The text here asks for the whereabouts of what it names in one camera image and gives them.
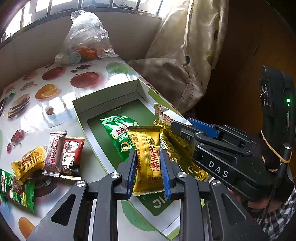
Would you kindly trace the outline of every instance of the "wooden cabinet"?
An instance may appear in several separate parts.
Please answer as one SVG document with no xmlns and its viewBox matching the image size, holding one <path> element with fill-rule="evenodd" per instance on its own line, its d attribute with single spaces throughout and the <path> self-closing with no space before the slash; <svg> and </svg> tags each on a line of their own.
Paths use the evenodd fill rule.
<svg viewBox="0 0 296 241">
<path fill-rule="evenodd" d="M 296 38 L 263 0 L 229 0 L 225 42 L 196 116 L 251 134 L 262 127 L 259 79 L 262 66 L 292 75 L 296 87 Z M 296 176 L 296 152 L 290 163 Z"/>
</svg>

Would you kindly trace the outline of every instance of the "beige curtain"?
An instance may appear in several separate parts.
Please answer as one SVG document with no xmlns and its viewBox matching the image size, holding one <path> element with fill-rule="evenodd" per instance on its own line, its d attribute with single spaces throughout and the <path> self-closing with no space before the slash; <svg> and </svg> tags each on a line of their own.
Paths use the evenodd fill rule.
<svg viewBox="0 0 296 241">
<path fill-rule="evenodd" d="M 227 20 L 228 0 L 176 0 L 145 59 L 129 65 L 184 113 L 207 89 Z"/>
</svg>

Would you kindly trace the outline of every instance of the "table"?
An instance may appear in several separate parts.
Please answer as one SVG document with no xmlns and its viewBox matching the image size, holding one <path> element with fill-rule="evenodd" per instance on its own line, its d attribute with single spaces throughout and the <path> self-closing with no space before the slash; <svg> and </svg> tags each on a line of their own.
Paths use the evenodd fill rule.
<svg viewBox="0 0 296 241">
<path fill-rule="evenodd" d="M 84 88 L 78 88 L 81 87 L 79 75 L 84 77 Z M 67 136 L 83 136 L 72 100 L 140 77 L 124 61 L 116 57 L 94 59 L 74 66 L 60 67 L 49 64 L 13 82 L 4 89 L 0 97 L 0 101 L 8 97 L 0 116 L 0 168 L 12 173 L 10 164 L 40 145 L 47 146 L 51 131 L 67 130 Z M 19 114 L 13 116 L 15 109 L 18 109 L 20 97 L 26 98 L 27 103 Z M 25 133 L 21 144 L 16 144 L 7 152 L 6 147 L 18 129 L 28 132 Z M 87 182 L 101 180 L 106 175 L 88 142 L 85 142 L 83 147 L 81 171 L 82 178 Z M 25 217 L 36 226 L 74 183 L 59 178 L 56 188 L 51 193 L 35 198 L 35 213 L 14 202 L 3 200 L 0 212 L 16 236 L 20 240 L 26 240 L 19 229 L 19 219 Z M 119 201 L 117 207 L 119 240 L 166 240 L 145 220 L 125 215 L 124 213 L 128 213 L 126 203 Z"/>
</svg>

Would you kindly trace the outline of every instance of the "orange fruit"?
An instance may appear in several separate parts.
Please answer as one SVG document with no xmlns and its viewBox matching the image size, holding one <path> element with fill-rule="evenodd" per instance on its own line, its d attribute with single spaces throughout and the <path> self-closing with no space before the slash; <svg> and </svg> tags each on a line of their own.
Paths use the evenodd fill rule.
<svg viewBox="0 0 296 241">
<path fill-rule="evenodd" d="M 37 100 L 42 99 L 43 97 L 41 97 L 41 95 L 49 90 L 53 90 L 54 88 L 56 88 L 56 86 L 54 84 L 47 84 L 45 86 L 43 86 L 41 89 L 39 89 L 35 95 L 35 98 Z"/>
<path fill-rule="evenodd" d="M 34 230 L 35 226 L 30 222 L 29 219 L 25 217 L 20 217 L 19 228 L 24 238 L 27 239 L 29 235 L 32 233 L 32 231 Z"/>
<path fill-rule="evenodd" d="M 32 78 L 34 78 L 37 75 L 37 71 L 33 70 L 33 71 L 29 71 L 28 73 L 26 73 L 26 75 L 24 76 L 24 80 L 30 80 Z"/>
<path fill-rule="evenodd" d="M 49 91 L 47 91 L 47 92 L 41 94 L 41 97 L 42 97 L 42 98 L 45 98 L 45 99 L 46 99 L 46 98 L 49 98 L 49 97 L 53 96 L 54 94 L 56 94 L 58 91 L 59 91 L 58 88 L 54 88 L 54 89 L 52 89 L 52 90 L 49 90 Z"/>
</svg>

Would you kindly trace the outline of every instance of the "yellow snack packet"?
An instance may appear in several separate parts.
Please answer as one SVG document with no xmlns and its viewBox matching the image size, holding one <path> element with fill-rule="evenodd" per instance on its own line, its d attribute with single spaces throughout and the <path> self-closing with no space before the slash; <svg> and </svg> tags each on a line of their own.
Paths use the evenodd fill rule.
<svg viewBox="0 0 296 241">
<path fill-rule="evenodd" d="M 23 185 L 25 183 L 25 181 L 33 174 L 34 171 L 42 169 L 43 166 L 44 166 L 44 162 L 41 162 L 41 163 L 37 164 L 36 166 L 32 167 L 19 180 L 17 180 L 17 183 L 19 185 Z"/>
<path fill-rule="evenodd" d="M 11 164 L 11 168 L 16 177 L 19 185 L 22 185 L 25 181 L 25 176 L 29 177 L 30 173 L 27 173 L 33 167 L 38 165 L 38 168 L 43 166 L 46 150 L 43 146 L 37 147 L 35 150 L 31 151 L 28 155 L 23 157 L 19 161 L 14 161 Z"/>
<path fill-rule="evenodd" d="M 160 150 L 167 149 L 167 152 L 172 155 L 169 156 L 170 160 L 177 162 L 184 172 L 194 176 L 197 180 L 205 180 L 209 174 L 192 163 L 191 158 L 194 150 L 191 145 L 183 138 L 174 135 L 170 129 L 173 121 L 188 125 L 190 122 L 160 104 L 155 104 L 155 118 L 153 126 L 160 128 Z"/>
<path fill-rule="evenodd" d="M 133 195 L 163 191 L 159 157 L 159 127 L 129 126 L 128 135 L 137 149 L 138 171 Z"/>
</svg>

